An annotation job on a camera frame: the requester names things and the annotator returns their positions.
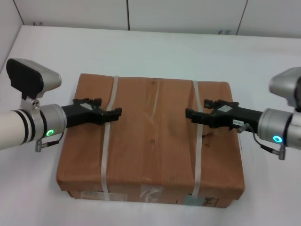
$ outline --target white table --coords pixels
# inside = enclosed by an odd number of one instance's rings
[[[291,111],[284,99],[269,93],[268,84],[272,76],[301,66],[301,40],[23,26],[9,57],[60,73],[61,87],[46,93],[42,105],[69,104],[79,75],[95,73],[227,81],[242,107]],[[20,100],[3,69],[0,112],[18,109]],[[34,152],[33,142],[2,150],[0,225],[299,225],[301,151],[288,149],[280,161],[260,149],[250,133],[240,140],[246,190],[226,209],[75,200],[55,181],[62,143],[41,153]]]

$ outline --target white strap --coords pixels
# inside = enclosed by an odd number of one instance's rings
[[[192,83],[193,83],[194,93],[196,95],[198,111],[203,112],[201,101],[199,99],[198,82],[193,81]],[[196,145],[196,168],[194,174],[194,188],[193,188],[192,196],[198,195],[199,188],[201,186],[202,139],[203,139],[203,125],[198,124],[197,145]]]
[[[117,84],[118,84],[118,76],[115,76],[114,82],[113,82],[112,93],[111,93],[111,99],[107,106],[107,111],[112,110],[112,106],[115,102]],[[104,127],[103,156],[102,156],[102,169],[101,169],[101,183],[102,183],[102,187],[103,187],[104,200],[106,200],[106,201],[110,200],[108,186],[107,186],[107,163],[108,163],[110,129],[111,129],[111,123],[107,122]]]

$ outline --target cable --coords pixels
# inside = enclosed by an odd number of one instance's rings
[[[61,141],[61,139],[63,138],[63,136],[64,136],[64,132],[61,134],[61,137],[58,139],[58,142]]]
[[[250,126],[249,123],[245,123],[243,126],[239,127],[239,128],[238,128],[238,133],[242,133],[243,131],[245,131],[245,130],[247,130],[247,129],[249,129],[249,130],[253,133],[253,138],[254,138],[255,142],[259,144],[260,148],[262,148],[262,149],[264,149],[264,150],[266,150],[266,151],[268,151],[268,152],[270,152],[270,153],[272,153],[272,154],[278,154],[278,153],[279,153],[278,150],[275,150],[274,148],[271,148],[271,147],[268,147],[268,146],[266,146],[266,145],[261,144],[261,143],[257,140],[257,138],[256,138],[256,136],[255,136],[255,131],[254,131],[254,129]]]
[[[50,147],[50,146],[53,146],[53,145],[57,145],[61,141],[61,139],[63,138],[63,135],[64,135],[64,132],[61,134],[61,137],[58,140],[56,140],[56,141],[50,141],[50,142],[42,144],[42,148],[44,148],[44,147]]]

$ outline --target wood grain pattern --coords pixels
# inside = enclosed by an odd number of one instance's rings
[[[83,74],[76,98],[101,97],[105,109],[112,84],[113,77]],[[226,82],[198,82],[198,88],[202,103],[232,101]],[[121,77],[113,107],[123,111],[111,123],[109,192],[143,202],[142,186],[160,186],[159,202],[181,204],[194,187],[197,126],[185,118],[186,108],[197,110],[192,81]],[[57,170],[62,190],[102,190],[103,131],[104,126],[91,124],[68,129]],[[245,185],[235,130],[204,126],[201,161],[199,195],[216,200],[241,196]]]

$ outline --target label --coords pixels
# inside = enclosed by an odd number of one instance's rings
[[[85,107],[86,109],[92,110],[91,105],[88,105],[87,103],[80,104],[80,106]]]
[[[233,119],[233,125],[243,126],[244,124],[243,121]]]
[[[184,205],[187,206],[202,206],[205,201],[205,197],[203,196],[192,196],[188,194],[185,196]]]
[[[103,192],[83,191],[80,193],[81,199],[104,200]],[[109,193],[110,201],[127,201],[127,194]]]
[[[228,112],[232,109],[232,107],[228,106],[228,105],[224,105],[223,107],[219,108],[218,111],[222,111],[222,112]]]

